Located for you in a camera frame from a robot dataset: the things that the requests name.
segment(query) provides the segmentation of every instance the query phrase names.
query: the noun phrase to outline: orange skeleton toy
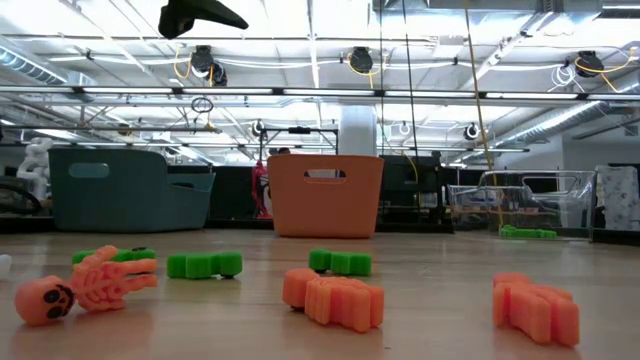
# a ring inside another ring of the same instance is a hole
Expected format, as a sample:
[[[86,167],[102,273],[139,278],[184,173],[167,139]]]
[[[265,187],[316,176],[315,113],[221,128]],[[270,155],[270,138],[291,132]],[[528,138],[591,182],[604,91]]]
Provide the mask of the orange skeleton toy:
[[[122,309],[122,297],[127,293],[157,285],[155,275],[128,276],[155,271],[155,260],[109,261],[117,253],[118,249],[109,245],[85,257],[73,267],[68,284],[48,276],[20,285],[14,301],[18,314],[29,325],[48,324],[69,313],[74,297],[87,311]]]

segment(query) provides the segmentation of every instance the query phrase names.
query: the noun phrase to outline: skeleton skull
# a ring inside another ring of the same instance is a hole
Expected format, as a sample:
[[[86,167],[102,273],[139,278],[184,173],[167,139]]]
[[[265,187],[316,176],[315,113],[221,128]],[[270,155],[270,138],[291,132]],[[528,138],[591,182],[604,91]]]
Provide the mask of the skeleton skull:
[[[73,292],[57,276],[32,280],[18,288],[15,306],[29,325],[45,325],[64,317],[74,304]]]

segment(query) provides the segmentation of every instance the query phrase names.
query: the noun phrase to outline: red object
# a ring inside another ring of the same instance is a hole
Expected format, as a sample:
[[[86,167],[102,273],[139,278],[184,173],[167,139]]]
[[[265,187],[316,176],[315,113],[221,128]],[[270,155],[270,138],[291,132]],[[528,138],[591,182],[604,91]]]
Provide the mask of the red object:
[[[273,224],[280,236],[368,238],[375,231],[384,160],[374,156],[269,157]],[[337,177],[311,177],[323,173]]]
[[[69,283],[47,276],[20,285],[14,299],[18,315],[28,325],[45,325],[66,316],[76,299],[88,311],[115,310],[125,306],[122,297],[127,293],[156,286],[155,275],[129,276],[155,271],[156,260],[108,261],[117,253],[115,247],[104,246],[85,257],[74,266]]]
[[[260,178],[263,176],[267,176],[269,172],[262,165],[262,162],[258,161],[256,167],[251,171],[251,196],[253,200],[256,202],[256,206],[260,213],[258,214],[258,219],[271,219],[271,214],[264,206],[264,194],[260,191],[262,187],[260,185]]]
[[[580,342],[580,311],[567,291],[531,283],[526,275],[496,274],[493,322],[522,330],[538,344]]]
[[[360,280],[320,277],[309,269],[290,270],[285,275],[283,301],[304,308],[314,321],[339,324],[365,333],[384,320],[384,290]]]

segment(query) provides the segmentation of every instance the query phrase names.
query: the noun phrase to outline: orange foam block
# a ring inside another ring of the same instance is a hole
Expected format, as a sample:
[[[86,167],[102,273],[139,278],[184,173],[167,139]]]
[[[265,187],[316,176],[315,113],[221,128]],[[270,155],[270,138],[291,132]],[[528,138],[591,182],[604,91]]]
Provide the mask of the orange foam block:
[[[293,269],[284,275],[282,301],[294,309],[304,308],[307,283],[320,276],[310,269]]]
[[[282,300],[294,309],[304,309],[320,324],[340,324],[361,333],[380,326],[384,319],[381,287],[354,279],[320,277],[310,269],[286,273]]]
[[[382,324],[384,290],[355,279],[313,279],[307,283],[304,312],[320,324],[340,324],[364,333]]]
[[[493,321],[496,326],[516,327],[539,344],[580,342],[580,311],[573,296],[533,284],[522,274],[494,276]]]

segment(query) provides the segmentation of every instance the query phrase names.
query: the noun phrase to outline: skull eye socket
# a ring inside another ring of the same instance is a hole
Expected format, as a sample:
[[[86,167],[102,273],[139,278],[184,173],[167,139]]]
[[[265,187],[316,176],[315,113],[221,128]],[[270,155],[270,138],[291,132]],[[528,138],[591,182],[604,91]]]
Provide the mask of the skull eye socket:
[[[44,294],[44,302],[47,304],[53,304],[58,299],[60,299],[60,291],[58,290],[49,290]]]
[[[49,311],[47,311],[47,317],[49,319],[57,319],[59,318],[64,310],[62,310],[62,306],[54,306]]]

